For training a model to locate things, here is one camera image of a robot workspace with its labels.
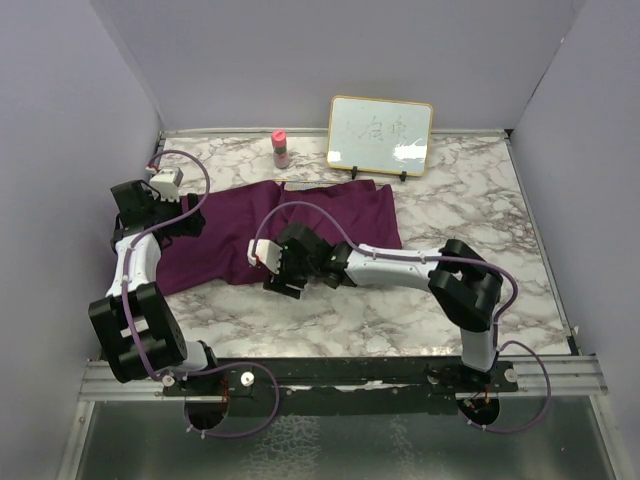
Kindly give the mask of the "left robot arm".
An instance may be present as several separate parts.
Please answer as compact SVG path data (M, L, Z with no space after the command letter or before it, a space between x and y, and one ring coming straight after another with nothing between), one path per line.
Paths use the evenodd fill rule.
M117 255L113 282L88 315L115 378L127 383L186 372L186 382L206 395L220 385L221 371L211 348L188 342L157 283L162 251L176 237L198 237L206 221L199 198L169 201L143 180L111 189L118 215L111 240Z

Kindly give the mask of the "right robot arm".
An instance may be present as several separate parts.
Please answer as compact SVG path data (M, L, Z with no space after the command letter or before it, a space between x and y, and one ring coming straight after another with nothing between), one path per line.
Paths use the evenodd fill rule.
M494 310L503 276L490 269L467 244L449 240L439 250L383 249L343 240L331 244L309 227L294 223L276 240L253 239L249 263L263 266L263 288L298 299L310 280L337 289L405 287L434 296L446 318L460 330L460 365L455 384L481 391L496 376Z

